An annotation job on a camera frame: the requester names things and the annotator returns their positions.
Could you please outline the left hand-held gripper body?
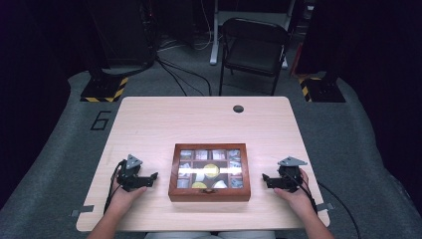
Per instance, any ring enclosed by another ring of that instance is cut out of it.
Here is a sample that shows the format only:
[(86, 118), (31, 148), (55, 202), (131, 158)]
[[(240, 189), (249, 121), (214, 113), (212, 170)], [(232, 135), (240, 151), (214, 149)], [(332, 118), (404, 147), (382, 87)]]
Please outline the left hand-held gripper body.
[(137, 175), (142, 161), (137, 157), (129, 154), (127, 159), (123, 159), (119, 164), (119, 171), (117, 174), (117, 183), (125, 190), (132, 191), (140, 188), (140, 177)]

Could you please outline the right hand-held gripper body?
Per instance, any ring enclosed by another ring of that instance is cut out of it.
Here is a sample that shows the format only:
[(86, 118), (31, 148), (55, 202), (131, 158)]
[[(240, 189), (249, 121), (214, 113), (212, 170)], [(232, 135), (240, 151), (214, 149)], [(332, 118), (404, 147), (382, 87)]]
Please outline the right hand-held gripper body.
[(288, 156), (278, 162), (280, 166), (278, 173), (282, 180), (282, 188), (289, 192), (295, 192), (303, 183), (302, 174), (300, 171), (301, 165), (307, 165), (303, 160)]

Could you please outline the wooden box with glass lid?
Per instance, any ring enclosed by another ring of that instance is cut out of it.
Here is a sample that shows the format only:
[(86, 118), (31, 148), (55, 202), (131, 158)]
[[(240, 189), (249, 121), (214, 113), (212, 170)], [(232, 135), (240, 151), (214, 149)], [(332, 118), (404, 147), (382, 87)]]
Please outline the wooden box with glass lid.
[[(204, 149), (208, 151), (207, 160), (197, 160), (195, 151)], [(215, 149), (223, 149), (226, 152), (225, 160), (214, 160), (212, 151)], [(240, 160), (230, 160), (228, 151), (239, 149), (241, 153)], [(180, 158), (182, 150), (191, 150), (193, 152), (191, 159), (183, 160)], [(242, 164), (242, 173), (240, 175), (232, 175), (229, 170), (229, 163), (237, 161)], [(179, 177), (178, 169), (183, 163), (191, 164), (191, 174), (188, 177)], [(196, 173), (198, 170), (203, 171), (206, 164), (216, 164), (220, 168), (220, 174), (215, 178), (204, 177), (203, 181), (196, 181)], [(243, 181), (242, 188), (232, 188), (231, 179), (239, 178)], [(188, 179), (190, 186), (188, 188), (178, 188), (178, 179)], [(224, 180), (227, 188), (213, 188), (213, 184), (219, 180)], [(206, 189), (192, 188), (194, 182), (203, 182), (207, 185)], [(172, 171), (170, 174), (168, 196), (172, 202), (245, 202), (251, 197), (251, 183), (249, 176), (248, 155), (245, 143), (176, 143), (173, 153)]]

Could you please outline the person's right hand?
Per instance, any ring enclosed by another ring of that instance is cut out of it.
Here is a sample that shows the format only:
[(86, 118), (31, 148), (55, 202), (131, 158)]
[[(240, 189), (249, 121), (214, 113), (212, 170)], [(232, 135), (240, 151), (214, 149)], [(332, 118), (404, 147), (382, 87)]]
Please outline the person's right hand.
[(299, 218), (305, 220), (317, 216), (317, 214), (310, 200), (309, 178), (303, 170), (301, 170), (301, 177), (303, 179), (302, 189), (298, 189), (296, 192), (288, 192), (284, 189), (275, 188), (274, 192), (288, 202)]

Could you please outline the person's left hand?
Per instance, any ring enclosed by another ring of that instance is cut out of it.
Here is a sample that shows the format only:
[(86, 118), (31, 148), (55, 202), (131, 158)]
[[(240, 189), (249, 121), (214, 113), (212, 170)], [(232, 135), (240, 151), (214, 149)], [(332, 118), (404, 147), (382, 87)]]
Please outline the person's left hand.
[(147, 188), (145, 186), (137, 188), (133, 191), (126, 191), (121, 186), (119, 186), (111, 198), (110, 207), (119, 208), (121, 210), (127, 209), (131, 204), (139, 198)]

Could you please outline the person's light trousers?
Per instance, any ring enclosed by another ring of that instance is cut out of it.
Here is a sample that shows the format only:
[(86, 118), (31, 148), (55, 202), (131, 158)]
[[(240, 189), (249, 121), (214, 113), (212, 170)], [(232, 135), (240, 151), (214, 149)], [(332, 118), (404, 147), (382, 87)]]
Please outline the person's light trousers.
[(144, 239), (276, 239), (274, 231), (148, 232)]

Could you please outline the black stand base striped edge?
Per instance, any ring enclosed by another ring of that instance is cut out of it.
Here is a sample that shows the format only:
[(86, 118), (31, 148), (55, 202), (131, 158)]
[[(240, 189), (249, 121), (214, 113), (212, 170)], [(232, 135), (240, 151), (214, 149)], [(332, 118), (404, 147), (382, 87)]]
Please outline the black stand base striped edge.
[(128, 78), (109, 77), (105, 80), (90, 79), (81, 93), (81, 102), (112, 103), (121, 97)]
[(328, 84), (320, 78), (299, 79), (303, 95), (307, 102), (312, 103), (344, 103), (342, 95), (336, 83)]

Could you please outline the black folding chair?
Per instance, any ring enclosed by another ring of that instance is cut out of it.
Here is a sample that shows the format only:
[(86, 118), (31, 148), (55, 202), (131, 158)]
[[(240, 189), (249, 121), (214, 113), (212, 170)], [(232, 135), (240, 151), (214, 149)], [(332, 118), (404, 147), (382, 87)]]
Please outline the black folding chair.
[(272, 78), (272, 96), (289, 42), (289, 33), (278, 24), (245, 18), (226, 20), (222, 25), (223, 55), (219, 95), (223, 91), (225, 70), (229, 69), (231, 72), (240, 71)]

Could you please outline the black equipment rack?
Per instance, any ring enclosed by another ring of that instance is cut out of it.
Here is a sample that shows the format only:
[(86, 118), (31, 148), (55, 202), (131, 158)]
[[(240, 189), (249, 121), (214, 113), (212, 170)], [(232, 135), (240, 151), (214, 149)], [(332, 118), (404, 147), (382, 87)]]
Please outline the black equipment rack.
[(94, 20), (107, 67), (145, 71), (154, 64), (156, 50), (148, 0), (86, 0)]

